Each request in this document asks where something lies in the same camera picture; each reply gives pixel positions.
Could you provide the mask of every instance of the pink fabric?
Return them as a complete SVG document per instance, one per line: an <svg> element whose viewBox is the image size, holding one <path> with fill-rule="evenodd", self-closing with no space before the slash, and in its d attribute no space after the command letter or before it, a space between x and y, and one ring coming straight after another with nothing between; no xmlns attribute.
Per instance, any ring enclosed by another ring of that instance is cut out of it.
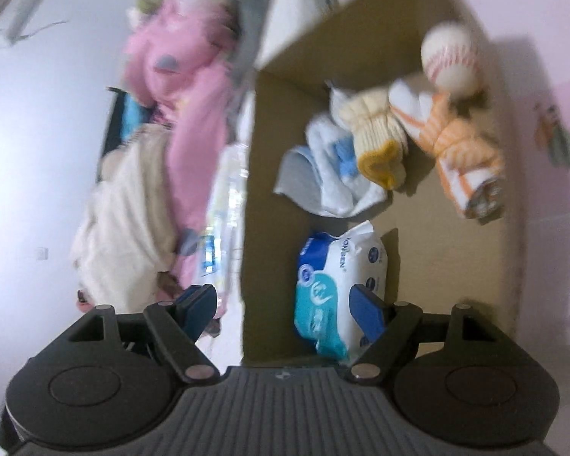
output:
<svg viewBox="0 0 570 456"><path fill-rule="evenodd" d="M201 234L219 154L226 143L225 109L232 86L225 62L199 71L185 95L186 106L173 126L165 153L171 210L179 234ZM196 253L179 255L171 273L186 289L197 271Z"/></svg>
<svg viewBox="0 0 570 456"><path fill-rule="evenodd" d="M142 106L157 103L164 119L175 123L183 91L197 71L233 48L230 21L219 5L183 16L176 0L164 0L158 14L129 38L123 88Z"/></svg>

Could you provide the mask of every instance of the pack of wet wipes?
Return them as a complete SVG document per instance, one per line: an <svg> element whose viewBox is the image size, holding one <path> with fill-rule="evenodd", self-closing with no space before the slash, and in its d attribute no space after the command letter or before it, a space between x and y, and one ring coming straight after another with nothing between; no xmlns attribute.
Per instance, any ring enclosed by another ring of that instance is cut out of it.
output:
<svg viewBox="0 0 570 456"><path fill-rule="evenodd" d="M340 237L314 234L298 257L296 329L320 355L353 361L366 340L351 315L351 287L365 285L384 299L385 281L386 251L369 221Z"/></svg>

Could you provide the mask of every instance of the wall outlet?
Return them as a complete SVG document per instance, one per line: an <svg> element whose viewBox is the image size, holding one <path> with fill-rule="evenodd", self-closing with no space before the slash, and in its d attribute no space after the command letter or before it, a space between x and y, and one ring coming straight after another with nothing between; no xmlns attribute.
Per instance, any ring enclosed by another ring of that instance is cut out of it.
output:
<svg viewBox="0 0 570 456"><path fill-rule="evenodd" d="M38 247L36 249L36 260L37 261L49 260L49 250L47 249L47 247Z"/></svg>

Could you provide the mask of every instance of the baseball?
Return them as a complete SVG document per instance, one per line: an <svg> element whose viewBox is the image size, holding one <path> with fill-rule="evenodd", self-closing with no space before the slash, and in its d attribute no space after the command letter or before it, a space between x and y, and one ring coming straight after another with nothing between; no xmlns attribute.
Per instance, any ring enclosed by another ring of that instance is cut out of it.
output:
<svg viewBox="0 0 570 456"><path fill-rule="evenodd" d="M424 73L437 89L457 98L481 89L477 44L462 24L444 22L433 27L424 37L420 55Z"/></svg>

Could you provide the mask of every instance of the ribbed plastic surface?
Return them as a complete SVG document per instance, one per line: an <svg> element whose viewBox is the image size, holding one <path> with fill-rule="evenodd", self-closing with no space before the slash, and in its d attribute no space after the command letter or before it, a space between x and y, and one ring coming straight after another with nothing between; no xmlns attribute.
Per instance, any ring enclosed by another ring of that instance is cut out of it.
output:
<svg viewBox="0 0 570 456"><path fill-rule="evenodd" d="M27 444L17 456L76 454ZM86 456L553 456L542 444L501 451L449 445L411 426L380 389L332 368L232 369L220 384L190 388L155 430Z"/></svg>

